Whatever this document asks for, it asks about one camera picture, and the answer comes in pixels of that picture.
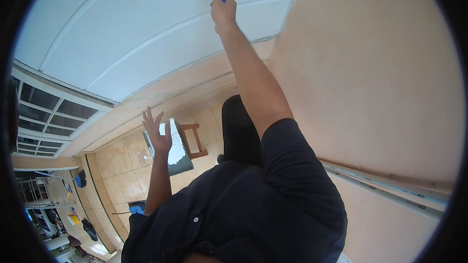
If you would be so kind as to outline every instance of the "black pants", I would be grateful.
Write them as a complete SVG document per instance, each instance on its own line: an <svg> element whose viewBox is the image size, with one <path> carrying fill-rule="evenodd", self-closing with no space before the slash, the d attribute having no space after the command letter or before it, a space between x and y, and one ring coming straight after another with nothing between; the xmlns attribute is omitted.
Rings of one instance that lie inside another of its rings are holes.
<svg viewBox="0 0 468 263"><path fill-rule="evenodd" d="M222 122L224 161L238 161L263 168L260 138L240 95L231 96L224 102Z"/></svg>

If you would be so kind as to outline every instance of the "yellow paint bucket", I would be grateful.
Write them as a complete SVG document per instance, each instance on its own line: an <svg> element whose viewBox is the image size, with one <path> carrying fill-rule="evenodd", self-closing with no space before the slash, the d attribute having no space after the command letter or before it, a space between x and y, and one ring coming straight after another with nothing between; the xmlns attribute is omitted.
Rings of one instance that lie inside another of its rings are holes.
<svg viewBox="0 0 468 263"><path fill-rule="evenodd" d="M78 216L76 216L75 214L68 214L68 221L72 225L76 225L77 223L79 223Z"/></svg>

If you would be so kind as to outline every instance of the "black shirt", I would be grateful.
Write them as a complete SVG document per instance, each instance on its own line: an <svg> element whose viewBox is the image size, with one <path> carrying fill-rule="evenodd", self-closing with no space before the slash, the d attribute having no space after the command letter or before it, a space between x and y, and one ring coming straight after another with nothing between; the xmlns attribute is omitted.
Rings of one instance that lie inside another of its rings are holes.
<svg viewBox="0 0 468 263"><path fill-rule="evenodd" d="M262 138L265 170L226 161L148 217L130 217L122 262L336 262L347 218L341 196L292 119Z"/></svg>

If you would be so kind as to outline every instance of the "hand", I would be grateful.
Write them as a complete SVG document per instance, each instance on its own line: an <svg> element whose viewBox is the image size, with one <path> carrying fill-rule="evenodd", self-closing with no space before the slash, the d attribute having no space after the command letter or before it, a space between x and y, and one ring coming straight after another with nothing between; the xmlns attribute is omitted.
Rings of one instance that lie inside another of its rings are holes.
<svg viewBox="0 0 468 263"><path fill-rule="evenodd" d="M161 135L159 133L159 124L161 123L162 115L164 115L164 111L159 113L156 117L156 121L153 121L153 115L151 114L151 108L148 107L146 109L148 117L146 116L145 112L141 112L143 115L143 126L145 127L146 131L148 132L149 139L153 148L155 149L155 157L156 155L168 155L169 150L172 147L172 136L171 136L171 125L170 121L167 120L164 124L164 129L166 135Z"/></svg>
<svg viewBox="0 0 468 263"><path fill-rule="evenodd" d="M235 12L237 2L234 0L213 0L211 2L211 17L214 21L214 30L218 35L229 31L231 28L237 28L235 22Z"/></svg>

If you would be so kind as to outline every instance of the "wooden stool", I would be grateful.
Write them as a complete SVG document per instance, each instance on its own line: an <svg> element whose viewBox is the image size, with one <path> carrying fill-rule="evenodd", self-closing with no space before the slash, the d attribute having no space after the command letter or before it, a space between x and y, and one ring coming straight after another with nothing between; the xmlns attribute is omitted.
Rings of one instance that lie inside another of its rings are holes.
<svg viewBox="0 0 468 263"><path fill-rule="evenodd" d="M201 157L208 155L208 152L203 150L202 143L200 142L200 138L198 137L198 133L196 132L196 129L199 128L200 126L198 124L185 124L185 125L179 125L179 133L180 136L182 137L182 141L184 142L185 149L187 149L187 154L189 155L190 160L193 160L194 158ZM193 135L195 135L195 140L196 140L196 145L198 146L198 150L200 152L196 152L194 154L191 153L190 147L189 147L189 142L187 141L187 135L185 135L185 130L192 129L193 130Z"/></svg>

